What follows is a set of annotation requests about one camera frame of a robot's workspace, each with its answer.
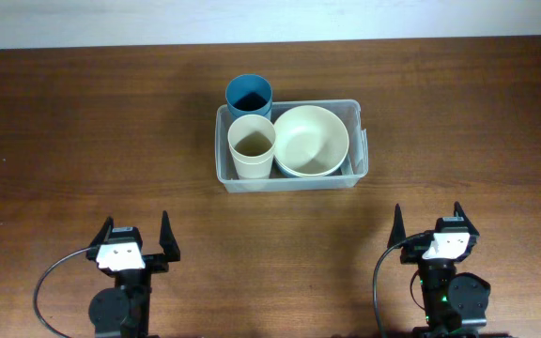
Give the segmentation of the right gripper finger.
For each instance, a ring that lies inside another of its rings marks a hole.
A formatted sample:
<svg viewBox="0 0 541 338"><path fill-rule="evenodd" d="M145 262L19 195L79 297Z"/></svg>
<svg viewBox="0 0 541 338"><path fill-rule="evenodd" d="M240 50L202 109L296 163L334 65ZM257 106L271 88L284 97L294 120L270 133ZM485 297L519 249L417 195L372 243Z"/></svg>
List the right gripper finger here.
<svg viewBox="0 0 541 338"><path fill-rule="evenodd" d="M387 247L397 247L397 244L405 240L406 237L401 207L396 204L394 208L394 223L388 239Z"/></svg>
<svg viewBox="0 0 541 338"><path fill-rule="evenodd" d="M472 224L470 219L466 216L462 206L458 201L455 201L454 203L454 215L456 217L460 217L463 219L463 221L466 223L469 233L471 236L479 237L479 232L477 231L476 227Z"/></svg>

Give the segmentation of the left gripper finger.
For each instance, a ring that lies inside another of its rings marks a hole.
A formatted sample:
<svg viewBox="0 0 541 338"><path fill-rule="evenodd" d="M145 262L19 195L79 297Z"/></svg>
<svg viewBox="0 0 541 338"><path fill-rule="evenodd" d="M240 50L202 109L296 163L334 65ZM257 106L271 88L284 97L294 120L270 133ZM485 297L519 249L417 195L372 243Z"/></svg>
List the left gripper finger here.
<svg viewBox="0 0 541 338"><path fill-rule="evenodd" d="M166 210L162 212L159 244L165 256L180 256L180 249L171 229L170 219Z"/></svg>
<svg viewBox="0 0 541 338"><path fill-rule="evenodd" d="M110 233L114 229L114 219L111 216L108 216L104 221L100 231L92 239L89 246L91 248L96 248L101 246L109 237Z"/></svg>

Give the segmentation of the cream bowl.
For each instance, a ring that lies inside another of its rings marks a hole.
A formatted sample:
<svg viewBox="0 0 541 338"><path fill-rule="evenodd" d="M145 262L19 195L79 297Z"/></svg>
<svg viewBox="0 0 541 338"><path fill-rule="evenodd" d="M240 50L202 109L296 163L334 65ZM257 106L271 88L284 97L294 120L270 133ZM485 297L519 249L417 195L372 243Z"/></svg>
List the cream bowl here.
<svg viewBox="0 0 541 338"><path fill-rule="evenodd" d="M291 108L274 122L274 157L304 174L331 170L349 151L345 123L332 111L315 105Z"/></svg>
<svg viewBox="0 0 541 338"><path fill-rule="evenodd" d="M333 167L331 170L327 170L325 172L321 172L319 174L304 174L299 173L294 170L291 170L284 166L282 163L280 163L277 159L274 159L274 162L277 165L277 168L281 174L283 174L285 177L295 178L295 177L333 177L333 176L341 176L341 168L342 166L347 162L348 156L343 158L339 164L337 164L335 167Z"/></svg>

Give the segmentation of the cream cup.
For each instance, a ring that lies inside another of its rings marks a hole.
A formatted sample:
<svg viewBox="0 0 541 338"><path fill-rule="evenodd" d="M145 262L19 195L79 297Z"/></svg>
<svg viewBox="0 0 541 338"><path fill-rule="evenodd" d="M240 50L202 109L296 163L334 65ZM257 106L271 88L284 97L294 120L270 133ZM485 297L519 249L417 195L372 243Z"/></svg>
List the cream cup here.
<svg viewBox="0 0 541 338"><path fill-rule="evenodd" d="M273 158L268 158L259 163L247 163L234 158L239 179L268 179L271 174Z"/></svg>
<svg viewBox="0 0 541 338"><path fill-rule="evenodd" d="M261 115L244 115L229 127L227 141L232 156L244 163L258 164L274 155L276 131Z"/></svg>

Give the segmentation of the blue cup back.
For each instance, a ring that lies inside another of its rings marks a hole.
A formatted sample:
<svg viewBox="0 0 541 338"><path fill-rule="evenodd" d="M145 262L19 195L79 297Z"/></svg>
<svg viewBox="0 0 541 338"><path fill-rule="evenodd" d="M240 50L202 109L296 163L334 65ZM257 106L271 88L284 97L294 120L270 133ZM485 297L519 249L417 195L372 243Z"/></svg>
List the blue cup back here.
<svg viewBox="0 0 541 338"><path fill-rule="evenodd" d="M244 111L269 109L272 106L271 84L257 74L242 74L234 78L225 90L227 109L229 106Z"/></svg>

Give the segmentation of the blue cup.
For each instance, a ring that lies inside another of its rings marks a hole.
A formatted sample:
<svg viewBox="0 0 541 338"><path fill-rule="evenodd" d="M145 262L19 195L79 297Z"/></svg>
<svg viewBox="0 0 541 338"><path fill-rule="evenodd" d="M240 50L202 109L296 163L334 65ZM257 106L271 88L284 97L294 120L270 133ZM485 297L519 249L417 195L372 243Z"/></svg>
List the blue cup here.
<svg viewBox="0 0 541 338"><path fill-rule="evenodd" d="M260 115L268 120L271 120L271 108L269 109L257 109L253 111L244 111L235 107L228 107L229 114L232 120L236 120L244 115Z"/></svg>
<svg viewBox="0 0 541 338"><path fill-rule="evenodd" d="M234 78L225 90L227 109L229 106L244 111L269 109L272 106L271 84L257 74L242 74Z"/></svg>

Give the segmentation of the white plastic spoon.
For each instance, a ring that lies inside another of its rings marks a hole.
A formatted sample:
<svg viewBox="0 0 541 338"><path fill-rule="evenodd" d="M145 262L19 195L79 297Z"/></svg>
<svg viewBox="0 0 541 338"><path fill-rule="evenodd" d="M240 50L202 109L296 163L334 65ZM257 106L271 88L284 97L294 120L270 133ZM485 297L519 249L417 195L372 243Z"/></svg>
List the white plastic spoon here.
<svg viewBox="0 0 541 338"><path fill-rule="evenodd" d="M341 167L340 167L341 173L343 176L349 176L353 173L352 167L351 167L351 160L349 156L346 156Z"/></svg>

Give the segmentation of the blue cup front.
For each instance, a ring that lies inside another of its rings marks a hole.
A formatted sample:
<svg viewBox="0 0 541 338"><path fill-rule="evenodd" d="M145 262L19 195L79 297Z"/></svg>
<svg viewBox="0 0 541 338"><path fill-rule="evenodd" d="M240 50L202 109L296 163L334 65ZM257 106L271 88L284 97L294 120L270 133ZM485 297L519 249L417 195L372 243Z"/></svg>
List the blue cup front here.
<svg viewBox="0 0 541 338"><path fill-rule="evenodd" d="M244 111L235 107L228 107L229 114L232 120L236 120L244 115L260 115L268 120L271 120L271 108L269 109L257 109L253 111Z"/></svg>

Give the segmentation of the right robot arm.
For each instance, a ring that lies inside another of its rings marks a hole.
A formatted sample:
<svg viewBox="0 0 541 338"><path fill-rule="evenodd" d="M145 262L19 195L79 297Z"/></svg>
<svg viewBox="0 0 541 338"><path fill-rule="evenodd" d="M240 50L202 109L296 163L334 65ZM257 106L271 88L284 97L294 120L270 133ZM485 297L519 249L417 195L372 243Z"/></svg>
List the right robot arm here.
<svg viewBox="0 0 541 338"><path fill-rule="evenodd" d="M417 267L426 325L416 327L414 337L478 337L487 324L490 284L475 274L457 272L477 243L479 232L459 203L454 214L436 220L435 228L408 236L400 207L394 209L394 225L388 240L399 249L400 263Z"/></svg>

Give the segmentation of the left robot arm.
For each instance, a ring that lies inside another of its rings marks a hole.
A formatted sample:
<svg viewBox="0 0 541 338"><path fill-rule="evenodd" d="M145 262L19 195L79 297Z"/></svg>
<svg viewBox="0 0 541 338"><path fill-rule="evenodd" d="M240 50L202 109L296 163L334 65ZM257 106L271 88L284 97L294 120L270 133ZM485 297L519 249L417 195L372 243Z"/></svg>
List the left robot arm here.
<svg viewBox="0 0 541 338"><path fill-rule="evenodd" d="M180 260L167 212L162 214L159 244L160 253L144 254L138 228L116 227L111 217L105 220L85 254L115 281L89 304L88 316L97 337L149 336L151 276L168 272L169 264Z"/></svg>

